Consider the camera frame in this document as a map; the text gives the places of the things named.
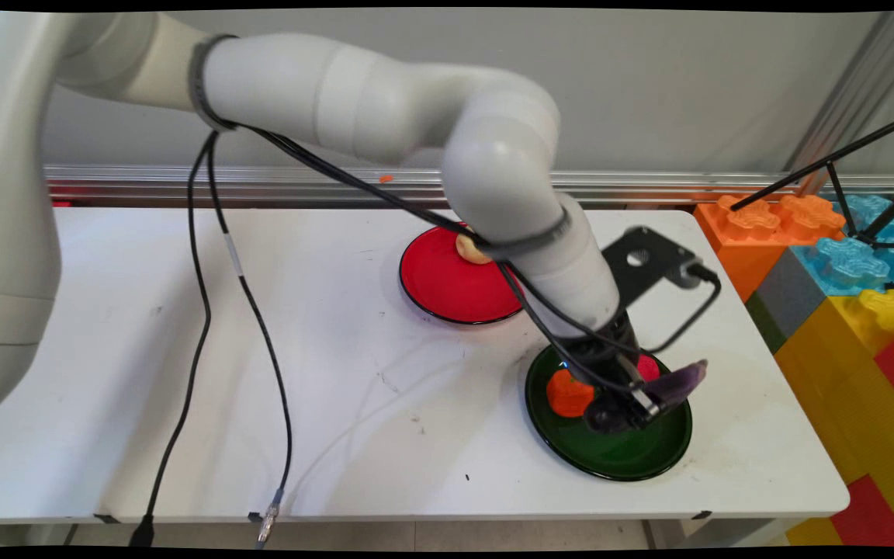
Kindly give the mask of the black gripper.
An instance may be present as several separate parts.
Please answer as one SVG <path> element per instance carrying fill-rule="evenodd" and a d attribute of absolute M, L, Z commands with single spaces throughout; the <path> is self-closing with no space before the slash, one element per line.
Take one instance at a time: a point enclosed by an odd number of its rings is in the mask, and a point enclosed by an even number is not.
<path fill-rule="evenodd" d="M 563 365 L 575 380 L 596 390 L 597 414 L 625 414 L 630 428 L 646 428 L 660 414 L 660 406 L 639 375 L 643 351 L 627 311 L 597 330 L 599 335 L 564 340 Z"/>

